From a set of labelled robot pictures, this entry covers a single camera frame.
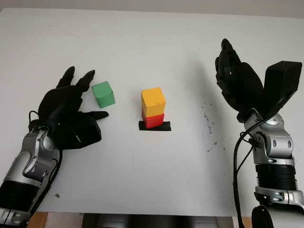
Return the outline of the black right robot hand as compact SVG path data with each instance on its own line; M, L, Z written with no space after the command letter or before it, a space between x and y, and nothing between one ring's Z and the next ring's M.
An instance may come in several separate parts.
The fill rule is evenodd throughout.
M237 120L244 123L250 109L257 109L262 99L263 84L254 69L242 62L225 38L215 60L217 85L226 102L235 109Z

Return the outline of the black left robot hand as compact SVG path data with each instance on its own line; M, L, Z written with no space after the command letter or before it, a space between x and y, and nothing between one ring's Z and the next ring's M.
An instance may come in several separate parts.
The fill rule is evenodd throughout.
M107 118L107 111L81 112L82 95L87 92L95 71L87 72L76 84L72 84L75 67L69 67L56 88L49 90L38 107L37 123L50 128L87 128L96 121Z

